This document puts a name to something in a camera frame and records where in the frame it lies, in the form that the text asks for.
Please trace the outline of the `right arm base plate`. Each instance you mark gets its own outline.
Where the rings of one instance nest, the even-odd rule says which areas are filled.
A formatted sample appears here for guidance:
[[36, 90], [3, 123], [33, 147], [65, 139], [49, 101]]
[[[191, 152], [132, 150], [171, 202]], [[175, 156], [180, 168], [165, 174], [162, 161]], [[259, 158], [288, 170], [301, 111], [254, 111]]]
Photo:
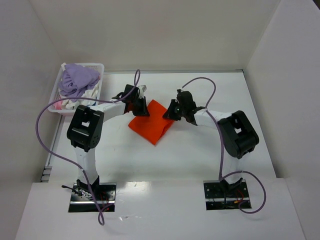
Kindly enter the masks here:
[[231, 185], [230, 189], [223, 189], [219, 181], [205, 181], [203, 183], [206, 210], [235, 210], [251, 209], [250, 196], [245, 180]]

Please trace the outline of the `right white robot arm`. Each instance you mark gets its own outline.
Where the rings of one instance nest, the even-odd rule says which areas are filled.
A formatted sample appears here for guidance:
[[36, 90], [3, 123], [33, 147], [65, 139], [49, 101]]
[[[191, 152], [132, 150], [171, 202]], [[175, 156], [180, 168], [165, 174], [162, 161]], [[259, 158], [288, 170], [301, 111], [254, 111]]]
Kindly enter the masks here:
[[184, 118], [195, 126], [217, 129], [221, 143], [219, 186], [225, 194], [228, 194], [241, 184], [242, 178], [235, 183], [228, 183], [223, 178], [222, 171], [224, 151], [233, 158], [241, 159], [245, 154], [252, 152], [259, 143], [258, 134], [243, 111], [229, 113], [208, 110], [204, 106], [197, 106], [189, 91], [178, 89], [176, 98], [171, 100], [162, 117], [173, 121]]

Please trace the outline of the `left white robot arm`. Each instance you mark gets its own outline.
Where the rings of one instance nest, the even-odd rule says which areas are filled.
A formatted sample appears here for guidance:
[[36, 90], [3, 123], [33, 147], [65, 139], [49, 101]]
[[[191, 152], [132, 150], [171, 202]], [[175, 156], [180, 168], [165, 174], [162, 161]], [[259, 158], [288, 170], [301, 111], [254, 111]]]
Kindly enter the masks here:
[[109, 103], [95, 106], [79, 105], [67, 130], [67, 138], [76, 153], [76, 162], [81, 166], [76, 181], [77, 189], [88, 196], [99, 195], [100, 177], [96, 169], [96, 147], [101, 140], [103, 123], [132, 112], [134, 116], [148, 117], [145, 85], [127, 84], [123, 92]]

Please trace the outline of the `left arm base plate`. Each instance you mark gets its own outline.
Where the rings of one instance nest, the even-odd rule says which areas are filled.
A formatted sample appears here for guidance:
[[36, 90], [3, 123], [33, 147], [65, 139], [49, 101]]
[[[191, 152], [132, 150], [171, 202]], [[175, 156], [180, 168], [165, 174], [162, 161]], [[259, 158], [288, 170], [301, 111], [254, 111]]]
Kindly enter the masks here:
[[[99, 192], [94, 193], [97, 204], [103, 212], [115, 211], [116, 200], [116, 184], [115, 183], [101, 183], [99, 185]], [[73, 184], [73, 190], [70, 196], [68, 207], [69, 213], [94, 213], [98, 212], [92, 196], [80, 189], [76, 183]]]

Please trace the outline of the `orange t shirt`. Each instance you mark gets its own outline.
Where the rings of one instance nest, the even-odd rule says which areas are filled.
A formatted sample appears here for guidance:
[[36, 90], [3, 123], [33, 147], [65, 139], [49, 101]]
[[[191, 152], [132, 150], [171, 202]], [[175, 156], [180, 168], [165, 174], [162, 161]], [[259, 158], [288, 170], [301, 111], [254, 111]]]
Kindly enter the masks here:
[[148, 104], [147, 110], [149, 116], [136, 116], [128, 127], [155, 146], [174, 120], [163, 118], [167, 109], [154, 99]]

